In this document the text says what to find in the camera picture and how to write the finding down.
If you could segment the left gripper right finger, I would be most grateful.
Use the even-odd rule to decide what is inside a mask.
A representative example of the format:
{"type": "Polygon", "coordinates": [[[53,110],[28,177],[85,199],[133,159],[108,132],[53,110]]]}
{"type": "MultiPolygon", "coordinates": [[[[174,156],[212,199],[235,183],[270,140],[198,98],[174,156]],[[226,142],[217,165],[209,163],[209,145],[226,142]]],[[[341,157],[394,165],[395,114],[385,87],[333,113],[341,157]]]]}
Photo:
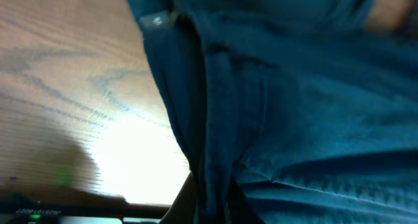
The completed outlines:
{"type": "Polygon", "coordinates": [[[243,191],[233,177],[227,193],[227,206],[231,224],[265,224],[249,205],[243,191]]]}

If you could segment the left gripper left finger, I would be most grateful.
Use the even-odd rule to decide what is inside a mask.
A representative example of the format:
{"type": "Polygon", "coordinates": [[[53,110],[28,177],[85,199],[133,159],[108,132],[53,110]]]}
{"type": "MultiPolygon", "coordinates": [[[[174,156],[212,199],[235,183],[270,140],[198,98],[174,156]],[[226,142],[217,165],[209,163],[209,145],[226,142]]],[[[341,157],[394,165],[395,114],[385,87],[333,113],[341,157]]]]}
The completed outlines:
{"type": "Polygon", "coordinates": [[[197,186],[190,172],[180,192],[159,224],[194,224],[197,186]]]}

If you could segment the navy shorts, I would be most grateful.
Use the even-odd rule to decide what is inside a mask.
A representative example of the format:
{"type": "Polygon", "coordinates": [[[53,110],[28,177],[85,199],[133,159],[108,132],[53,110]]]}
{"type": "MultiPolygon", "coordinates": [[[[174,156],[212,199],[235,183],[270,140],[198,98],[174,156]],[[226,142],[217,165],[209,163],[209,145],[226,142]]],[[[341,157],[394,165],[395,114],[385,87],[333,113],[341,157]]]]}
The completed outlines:
{"type": "Polygon", "coordinates": [[[417,222],[417,0],[127,2],[194,223],[417,222]]]}

